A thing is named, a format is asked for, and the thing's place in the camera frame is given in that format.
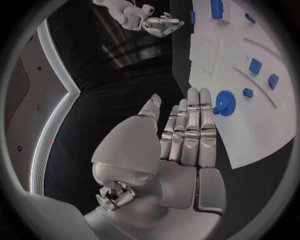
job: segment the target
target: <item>blue block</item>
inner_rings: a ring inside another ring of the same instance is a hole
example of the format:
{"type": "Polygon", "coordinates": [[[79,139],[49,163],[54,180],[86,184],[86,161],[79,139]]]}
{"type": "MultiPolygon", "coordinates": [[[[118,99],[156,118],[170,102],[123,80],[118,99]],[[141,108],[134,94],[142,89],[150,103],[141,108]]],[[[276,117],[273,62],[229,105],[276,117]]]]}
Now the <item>blue block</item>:
{"type": "Polygon", "coordinates": [[[190,11],[190,23],[195,24],[196,23],[196,14],[194,11],[190,11]]]}
{"type": "Polygon", "coordinates": [[[255,75],[258,75],[260,73],[261,67],[262,67],[262,63],[256,60],[255,58],[252,58],[249,66],[249,70],[255,75]]]}
{"type": "Polygon", "coordinates": [[[210,6],[211,17],[213,19],[222,19],[224,12],[222,0],[210,0],[210,6]]]}
{"type": "Polygon", "coordinates": [[[245,18],[248,19],[253,24],[256,23],[256,21],[249,15],[249,13],[245,13],[245,18]]]}
{"type": "Polygon", "coordinates": [[[249,88],[244,88],[244,90],[242,91],[242,94],[245,97],[252,98],[253,97],[253,90],[251,90],[249,88]]]}
{"type": "Polygon", "coordinates": [[[270,77],[268,79],[268,83],[269,83],[269,86],[271,87],[271,89],[274,89],[276,87],[278,80],[279,80],[279,77],[275,73],[270,75],[270,77]]]}

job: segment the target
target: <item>blue gear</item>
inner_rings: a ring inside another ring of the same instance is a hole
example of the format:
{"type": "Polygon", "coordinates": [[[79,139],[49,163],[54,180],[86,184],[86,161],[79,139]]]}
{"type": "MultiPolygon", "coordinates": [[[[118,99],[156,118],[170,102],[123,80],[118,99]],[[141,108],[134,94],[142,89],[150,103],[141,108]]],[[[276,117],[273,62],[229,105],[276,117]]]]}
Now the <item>blue gear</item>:
{"type": "Polygon", "coordinates": [[[216,107],[213,114],[221,114],[222,116],[231,115],[236,109],[236,99],[230,91],[220,91],[215,100],[216,107]]]}

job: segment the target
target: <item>blue object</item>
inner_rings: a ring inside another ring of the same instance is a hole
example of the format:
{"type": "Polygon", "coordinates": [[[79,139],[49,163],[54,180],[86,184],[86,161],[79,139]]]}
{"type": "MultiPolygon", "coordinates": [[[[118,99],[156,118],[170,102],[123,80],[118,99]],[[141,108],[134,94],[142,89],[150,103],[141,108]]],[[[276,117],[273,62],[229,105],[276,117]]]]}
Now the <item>blue object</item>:
{"type": "Polygon", "coordinates": [[[253,24],[256,23],[256,21],[249,15],[249,13],[245,13],[245,18],[248,19],[253,24]]]}
{"type": "Polygon", "coordinates": [[[276,87],[278,80],[279,80],[279,77],[275,73],[270,75],[270,77],[268,79],[268,83],[269,83],[269,86],[271,87],[271,89],[274,89],[276,87]]]}
{"type": "Polygon", "coordinates": [[[255,58],[252,58],[249,66],[249,70],[255,75],[258,75],[260,73],[261,67],[262,67],[262,63],[256,60],[255,58]]]}
{"type": "Polygon", "coordinates": [[[210,6],[211,17],[213,19],[222,19],[224,12],[222,0],[210,0],[210,6]]]}
{"type": "Polygon", "coordinates": [[[245,96],[245,97],[248,97],[248,98],[252,98],[253,97],[253,91],[249,88],[244,88],[244,90],[242,91],[242,94],[245,96]]]}
{"type": "Polygon", "coordinates": [[[220,91],[215,100],[216,107],[213,114],[221,114],[222,116],[231,115],[236,109],[236,99],[230,91],[220,91]]]}
{"type": "Polygon", "coordinates": [[[190,11],[190,23],[195,24],[196,23],[196,14],[194,11],[190,11]]]}

